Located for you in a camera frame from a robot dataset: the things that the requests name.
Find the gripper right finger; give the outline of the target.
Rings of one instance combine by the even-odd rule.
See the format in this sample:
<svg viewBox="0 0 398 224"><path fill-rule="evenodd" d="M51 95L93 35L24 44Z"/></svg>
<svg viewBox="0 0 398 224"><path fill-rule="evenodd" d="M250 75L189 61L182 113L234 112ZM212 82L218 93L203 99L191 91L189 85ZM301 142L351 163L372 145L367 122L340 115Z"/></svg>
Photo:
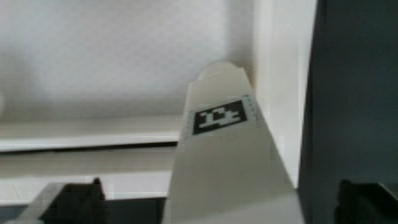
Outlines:
<svg viewBox="0 0 398 224"><path fill-rule="evenodd" d="M342 181L337 224L398 224L398 183Z"/></svg>

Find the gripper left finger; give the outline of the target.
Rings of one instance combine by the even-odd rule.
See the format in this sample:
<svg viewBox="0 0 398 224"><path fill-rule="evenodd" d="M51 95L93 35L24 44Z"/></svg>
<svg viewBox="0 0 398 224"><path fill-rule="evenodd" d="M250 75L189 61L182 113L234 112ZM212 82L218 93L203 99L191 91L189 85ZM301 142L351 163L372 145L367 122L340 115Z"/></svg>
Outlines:
<svg viewBox="0 0 398 224"><path fill-rule="evenodd" d="M15 224L109 224L100 179L91 183L52 183Z"/></svg>

